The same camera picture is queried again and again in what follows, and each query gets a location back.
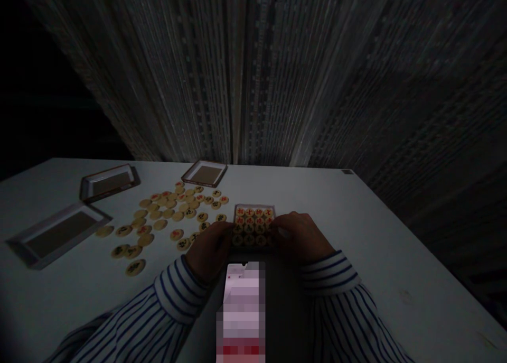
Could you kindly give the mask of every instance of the shirt sleeve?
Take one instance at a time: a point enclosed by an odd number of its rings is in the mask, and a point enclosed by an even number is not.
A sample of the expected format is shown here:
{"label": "shirt sleeve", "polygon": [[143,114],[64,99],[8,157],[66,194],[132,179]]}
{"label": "shirt sleeve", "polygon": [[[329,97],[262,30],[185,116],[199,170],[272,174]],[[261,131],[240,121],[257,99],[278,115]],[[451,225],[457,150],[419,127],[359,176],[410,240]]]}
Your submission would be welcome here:
{"label": "shirt sleeve", "polygon": [[315,362],[413,362],[379,317],[368,289],[341,250],[301,267],[311,296]]}
{"label": "shirt sleeve", "polygon": [[182,255],[126,304],[68,334],[45,362],[173,362],[207,291]]}

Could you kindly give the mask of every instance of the dark background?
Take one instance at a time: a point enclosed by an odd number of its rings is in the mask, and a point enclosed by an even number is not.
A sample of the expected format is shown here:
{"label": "dark background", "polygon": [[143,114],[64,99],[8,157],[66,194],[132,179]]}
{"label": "dark background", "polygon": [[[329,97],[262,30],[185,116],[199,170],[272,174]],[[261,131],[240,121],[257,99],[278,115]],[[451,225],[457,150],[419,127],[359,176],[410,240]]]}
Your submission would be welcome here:
{"label": "dark background", "polygon": [[133,160],[109,119],[23,0],[3,0],[0,180],[53,157]]}

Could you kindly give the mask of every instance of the gray curtain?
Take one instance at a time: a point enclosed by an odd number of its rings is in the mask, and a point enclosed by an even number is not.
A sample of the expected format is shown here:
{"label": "gray curtain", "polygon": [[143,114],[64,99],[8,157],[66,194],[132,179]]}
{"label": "gray curtain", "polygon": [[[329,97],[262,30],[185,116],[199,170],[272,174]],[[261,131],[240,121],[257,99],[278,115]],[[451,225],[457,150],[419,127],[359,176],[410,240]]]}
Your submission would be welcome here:
{"label": "gray curtain", "polygon": [[135,158],[353,169],[506,302],[506,0],[27,1]]}

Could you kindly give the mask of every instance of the pixelated phone screen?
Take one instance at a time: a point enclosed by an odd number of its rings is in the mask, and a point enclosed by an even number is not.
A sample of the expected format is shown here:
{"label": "pixelated phone screen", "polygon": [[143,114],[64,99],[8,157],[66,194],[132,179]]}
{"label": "pixelated phone screen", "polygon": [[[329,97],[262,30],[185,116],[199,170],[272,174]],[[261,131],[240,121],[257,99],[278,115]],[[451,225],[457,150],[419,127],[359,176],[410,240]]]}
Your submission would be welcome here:
{"label": "pixelated phone screen", "polygon": [[217,313],[217,363],[264,362],[264,296],[259,263],[227,266],[223,306]]}

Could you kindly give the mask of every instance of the open plastic case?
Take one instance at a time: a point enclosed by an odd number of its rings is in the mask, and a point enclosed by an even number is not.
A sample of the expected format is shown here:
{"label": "open plastic case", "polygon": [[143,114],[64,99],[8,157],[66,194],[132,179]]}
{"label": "open plastic case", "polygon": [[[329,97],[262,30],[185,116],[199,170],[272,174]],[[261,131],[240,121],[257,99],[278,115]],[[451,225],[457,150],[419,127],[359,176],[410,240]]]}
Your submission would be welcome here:
{"label": "open plastic case", "polygon": [[41,270],[110,221],[103,212],[79,202],[6,242],[28,268]]}
{"label": "open plastic case", "polygon": [[226,173],[227,165],[212,161],[197,161],[185,174],[181,180],[186,183],[196,184],[216,188]]}
{"label": "open plastic case", "polygon": [[79,199],[85,203],[92,203],[139,184],[136,169],[125,164],[83,177]]}
{"label": "open plastic case", "polygon": [[[238,214],[238,212],[240,212],[238,209],[243,210],[244,214]],[[246,212],[249,209],[251,209],[254,213],[247,214]],[[275,217],[275,206],[244,203],[235,205],[231,249],[235,252],[271,251],[274,244],[271,236],[267,235],[267,229]]]}

